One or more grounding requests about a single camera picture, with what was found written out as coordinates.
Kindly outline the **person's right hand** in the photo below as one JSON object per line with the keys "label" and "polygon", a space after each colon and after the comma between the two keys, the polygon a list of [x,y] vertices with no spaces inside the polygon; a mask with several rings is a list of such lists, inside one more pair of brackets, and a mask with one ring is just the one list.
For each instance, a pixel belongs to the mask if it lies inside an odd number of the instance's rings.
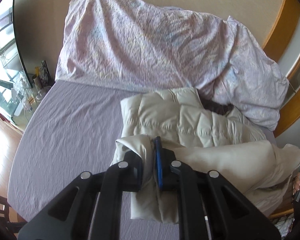
{"label": "person's right hand", "polygon": [[298,173],[294,177],[294,183],[293,183],[293,194],[296,194],[297,191],[300,190],[300,173]]}

